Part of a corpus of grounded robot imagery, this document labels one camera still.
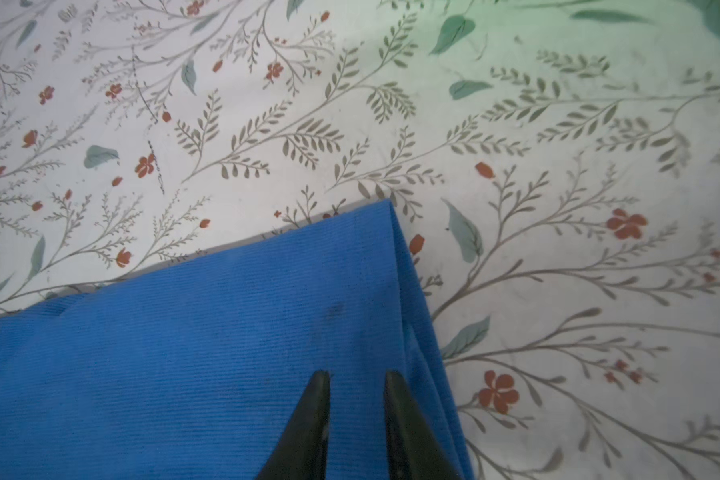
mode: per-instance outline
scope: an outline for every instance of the floral pattern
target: floral pattern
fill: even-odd
[[[477,478],[720,479],[720,0],[681,2],[0,2],[0,315],[389,200]]]

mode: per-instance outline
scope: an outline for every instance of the small red flower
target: small red flower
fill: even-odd
[[[117,94],[121,91],[123,91],[123,87],[121,87],[120,84],[112,84],[110,85],[110,90],[106,92],[106,96],[112,97],[112,100],[115,100]]]
[[[24,145],[21,148],[29,148],[38,140],[38,131],[30,130],[28,134],[24,136]]]
[[[496,378],[496,372],[488,370],[485,373],[485,384],[488,388],[478,392],[478,400],[483,408],[489,407],[493,403],[496,411],[503,415],[509,411],[509,405],[517,403],[520,399],[518,391],[512,389],[514,379],[510,375],[504,374]]]
[[[269,65],[267,65],[266,68],[268,70],[266,79],[270,82],[274,82],[272,79],[278,78],[280,76],[280,73],[284,70],[283,66],[280,65],[279,62],[270,63]]]
[[[416,235],[413,237],[411,243],[408,245],[408,250],[411,251],[411,255],[415,255],[422,251],[423,246],[424,238],[421,235]]]
[[[149,157],[142,157],[139,159],[139,164],[135,168],[135,172],[139,174],[139,178],[144,178],[147,174],[151,174],[152,172],[154,172],[154,162],[154,154],[150,154]]]
[[[125,249],[123,248],[117,254],[117,258],[116,258],[117,266],[119,266],[120,268],[125,268],[125,265],[127,265],[128,262],[130,262],[130,256],[131,256],[131,252],[126,252]]]
[[[200,7],[203,5],[205,5],[205,2],[203,0],[200,0],[200,2],[195,0],[189,7],[186,8],[186,14],[188,14],[189,16],[199,14]]]
[[[45,101],[51,100],[54,97],[54,88],[46,87],[40,92],[40,105],[45,105]]]
[[[478,169],[478,173],[483,177],[493,178],[496,176],[496,175],[494,175],[494,169],[487,166],[483,162],[480,162],[479,164],[475,165],[474,167]]]
[[[610,218],[606,226],[611,230],[615,230],[614,235],[619,240],[624,240],[629,237],[641,238],[643,232],[640,231],[641,226],[648,225],[648,220],[642,215],[629,216],[627,212],[621,208],[614,210],[614,216]]]

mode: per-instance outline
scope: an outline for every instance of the orange flower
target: orange flower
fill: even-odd
[[[614,210],[614,216],[608,220],[606,226],[611,230],[615,230],[614,235],[619,240],[629,237],[641,238],[643,232],[640,231],[641,226],[648,225],[648,220],[642,215],[629,216],[627,212],[621,208]]]
[[[278,78],[280,76],[280,73],[284,70],[283,66],[280,65],[279,62],[270,63],[269,65],[267,65],[266,68],[267,70],[269,70],[266,75],[266,79],[270,82],[274,82],[272,79]]]
[[[415,255],[422,251],[423,246],[424,238],[421,235],[416,235],[413,237],[411,243],[408,245],[408,249],[411,251],[411,255]]]
[[[503,415],[509,411],[509,405],[517,403],[520,399],[518,391],[512,389],[514,379],[510,375],[504,374],[496,378],[496,372],[488,370],[485,373],[485,384],[488,388],[478,392],[478,400],[483,408],[489,407],[493,402],[496,411]]]
[[[494,169],[487,166],[483,162],[480,162],[479,164],[475,165],[474,167],[478,169],[478,173],[480,175],[482,175],[483,177],[493,178],[496,176],[496,175],[494,175]]]
[[[54,88],[46,87],[40,92],[40,105],[45,105],[46,100],[51,100],[54,97]]]
[[[29,148],[34,145],[34,142],[38,140],[38,131],[30,130],[28,134],[24,136],[24,145],[21,148]]]
[[[117,94],[121,91],[123,91],[123,87],[121,87],[120,84],[112,84],[110,85],[110,90],[106,92],[106,96],[112,97],[112,100],[115,100]]]
[[[205,5],[205,2],[203,0],[200,0],[200,2],[195,0],[194,2],[192,2],[192,5],[186,8],[186,14],[188,14],[189,16],[199,14],[200,7],[203,5]]]
[[[152,165],[155,161],[155,155],[142,157],[139,159],[139,164],[136,166],[135,172],[139,174],[139,178],[144,178],[147,174],[151,174],[155,170],[155,166]]]
[[[126,252],[125,249],[123,248],[117,254],[117,258],[116,258],[117,266],[119,266],[120,268],[125,268],[125,265],[127,265],[128,262],[130,262],[130,255],[131,255],[131,253]]]

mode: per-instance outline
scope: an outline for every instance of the ribbed blue fabric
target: ribbed blue fabric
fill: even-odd
[[[389,203],[0,320],[0,479],[253,478],[329,370],[327,478],[387,478],[384,372],[472,478]]]

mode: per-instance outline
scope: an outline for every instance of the folded blue fabric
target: folded blue fabric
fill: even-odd
[[[399,370],[472,478],[389,203],[0,320],[0,478],[253,478],[329,370],[327,478],[387,478]]]

